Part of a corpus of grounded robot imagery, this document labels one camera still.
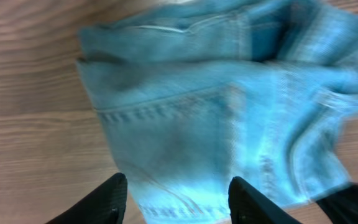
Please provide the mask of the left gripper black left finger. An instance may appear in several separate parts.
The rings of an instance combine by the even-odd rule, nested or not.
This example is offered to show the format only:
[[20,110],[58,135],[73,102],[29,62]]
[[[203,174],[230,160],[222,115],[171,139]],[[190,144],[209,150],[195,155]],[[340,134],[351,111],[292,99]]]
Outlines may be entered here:
[[126,176],[116,173],[47,224],[122,224],[126,202]]

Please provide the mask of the light blue denim jeans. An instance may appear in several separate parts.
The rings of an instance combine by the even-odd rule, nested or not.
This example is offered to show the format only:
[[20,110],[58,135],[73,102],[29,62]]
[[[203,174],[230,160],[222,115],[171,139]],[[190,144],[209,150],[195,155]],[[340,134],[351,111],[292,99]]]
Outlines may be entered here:
[[196,1],[79,31],[76,63],[147,223],[229,216],[242,177],[282,208],[351,183],[358,16],[321,1]]

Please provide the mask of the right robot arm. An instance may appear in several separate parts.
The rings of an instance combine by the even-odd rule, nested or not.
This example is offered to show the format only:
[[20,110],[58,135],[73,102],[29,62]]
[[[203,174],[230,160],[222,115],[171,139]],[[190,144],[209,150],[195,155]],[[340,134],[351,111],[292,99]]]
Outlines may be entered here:
[[358,184],[316,201],[333,224],[358,224]]

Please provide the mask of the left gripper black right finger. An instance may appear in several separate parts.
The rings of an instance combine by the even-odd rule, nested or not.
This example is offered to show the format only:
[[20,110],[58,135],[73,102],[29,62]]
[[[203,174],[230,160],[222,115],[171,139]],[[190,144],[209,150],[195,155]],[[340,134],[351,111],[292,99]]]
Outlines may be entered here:
[[232,224],[300,224],[241,177],[229,185]]

